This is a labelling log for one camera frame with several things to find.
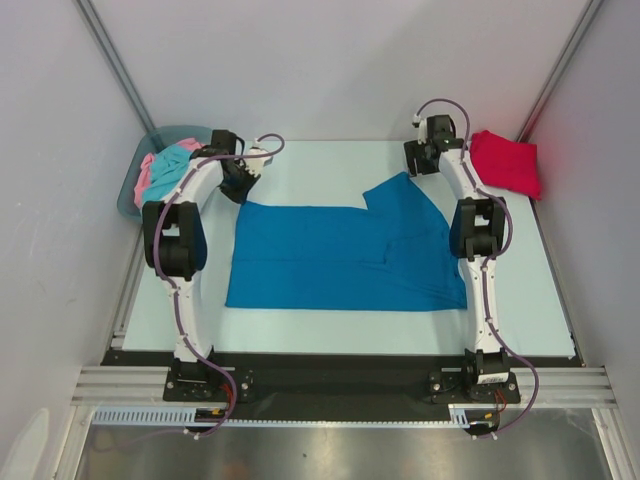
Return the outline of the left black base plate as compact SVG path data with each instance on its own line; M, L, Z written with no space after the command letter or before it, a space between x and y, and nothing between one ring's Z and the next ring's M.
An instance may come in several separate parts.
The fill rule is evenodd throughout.
M254 371L231 368L227 372L236 384L236 394L231 382L220 372L202 362L176 359L168 370L162 398L166 402L222 402L231 394L239 403L252 401Z

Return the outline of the folded red t shirt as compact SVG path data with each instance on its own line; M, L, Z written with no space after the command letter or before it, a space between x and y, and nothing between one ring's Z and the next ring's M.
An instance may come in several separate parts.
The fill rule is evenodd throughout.
M513 142L488 130L472 135L471 162L482 182L540 200L535 144Z

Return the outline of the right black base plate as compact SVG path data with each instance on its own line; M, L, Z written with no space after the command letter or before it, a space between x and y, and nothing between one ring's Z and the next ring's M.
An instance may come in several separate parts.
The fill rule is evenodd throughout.
M473 384L460 370L441 370L429 374L427 385L427 399L434 404L519 404L522 399L513 372L506 382Z

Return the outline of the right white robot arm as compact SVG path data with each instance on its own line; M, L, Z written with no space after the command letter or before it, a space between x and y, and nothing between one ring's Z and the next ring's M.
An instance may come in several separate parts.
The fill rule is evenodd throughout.
M473 333L454 394L473 402L505 401L518 394L518 387L508 350L497 339L496 263L511 243L505 230L511 216L505 200L490 194L476 173L450 116L416 114L412 124L417 138L404 144L409 173L441 174L457 200L449 248L463 274Z

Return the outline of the aluminium corner post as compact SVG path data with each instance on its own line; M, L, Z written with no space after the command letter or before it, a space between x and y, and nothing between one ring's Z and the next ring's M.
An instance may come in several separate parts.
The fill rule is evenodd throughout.
M531 140L534 131L549 102L567 74L575 56L586 39L591 27L598 18L602 8L607 4L605 0L589 0L585 3L578 19L571 29L570 34L560 50L550 73L546 77L542 88L530 108L525 121L519 129L515 140L527 143Z
M156 126L148 108L94 2L90 0L74 0L73 4L113 73L141 127L146 133L154 130Z

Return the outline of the teal plastic basket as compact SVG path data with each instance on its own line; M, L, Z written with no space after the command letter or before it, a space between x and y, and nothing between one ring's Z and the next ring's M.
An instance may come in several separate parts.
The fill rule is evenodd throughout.
M139 208L134 202L134 187L141 173L141 165L147 154L157 154L171 144L186 138L200 143L210 141L212 129L196 125L170 125L158 127L147 133L138 143L116 202L118 212L136 224L142 223Z

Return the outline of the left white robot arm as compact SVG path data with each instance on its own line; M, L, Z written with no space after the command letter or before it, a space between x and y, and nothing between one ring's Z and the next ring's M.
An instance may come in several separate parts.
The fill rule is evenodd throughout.
M273 158L261 140L252 145L229 130L214 130L207 143L180 139L142 163L137 193L147 266L163 284L176 340L170 372L197 398L214 397L230 376L211 359L213 340L205 324L202 275L208 243L202 211L221 193L242 205Z

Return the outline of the left aluminium corner post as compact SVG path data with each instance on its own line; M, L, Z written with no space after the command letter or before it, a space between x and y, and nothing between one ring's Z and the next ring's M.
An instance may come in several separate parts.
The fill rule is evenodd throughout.
M90 0L74 0L73 4L113 73L141 127L146 133L154 130L156 126L148 108L94 2Z

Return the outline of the black front mat strip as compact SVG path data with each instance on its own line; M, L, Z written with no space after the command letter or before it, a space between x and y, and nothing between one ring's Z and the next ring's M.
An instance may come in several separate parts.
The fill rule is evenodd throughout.
M498 400L518 408L547 378L579 370L574 358L535 357L532 368L513 360L506 382L474 386L460 356L219 353L213 361L231 377L169 352L109 350L101 366L119 379L132 375L138 388L154 387L152 397L165 406L206 408L235 398L235 420L300 423L440 421L456 404L490 410Z

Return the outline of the right aluminium corner post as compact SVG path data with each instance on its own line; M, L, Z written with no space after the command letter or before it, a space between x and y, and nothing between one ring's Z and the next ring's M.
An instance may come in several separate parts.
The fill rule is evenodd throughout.
M591 27L598 18L602 8L607 4L605 0L589 0L585 3L578 19L571 29L570 34L560 50L550 73L546 77L542 88L530 108L525 121L519 129L515 140L527 143L531 140L534 131L549 102L567 74L575 56L586 39Z

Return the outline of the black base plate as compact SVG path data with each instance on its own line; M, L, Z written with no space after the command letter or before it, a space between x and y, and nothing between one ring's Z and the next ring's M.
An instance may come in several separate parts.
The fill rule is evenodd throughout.
M236 394L231 382L220 372L202 362L176 359L168 370L162 398L166 402L222 402L231 394L239 403L252 401L254 371L231 368L227 372L236 384Z
M429 374L427 385L427 399L434 404L519 404L522 399L513 372L506 382L473 384L460 370L441 370Z

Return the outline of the aluminium front rail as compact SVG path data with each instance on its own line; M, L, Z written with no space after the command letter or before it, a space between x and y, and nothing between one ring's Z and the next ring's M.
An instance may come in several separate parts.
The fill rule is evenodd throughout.
M72 394L76 405L157 405L162 395L167 367L85 367ZM430 373L417 369L249 369L254 371L254 398L258 402L275 397L318 400L359 398L427 399ZM542 368L532 373L513 370L522 406L532 401L541 408L613 408L617 402L602 368Z

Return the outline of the dark blue t shirt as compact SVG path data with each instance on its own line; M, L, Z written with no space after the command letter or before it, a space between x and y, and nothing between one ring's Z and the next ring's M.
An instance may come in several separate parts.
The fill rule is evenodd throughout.
M449 224L405 173L363 208L248 202L236 222L226 304L243 309L464 310Z

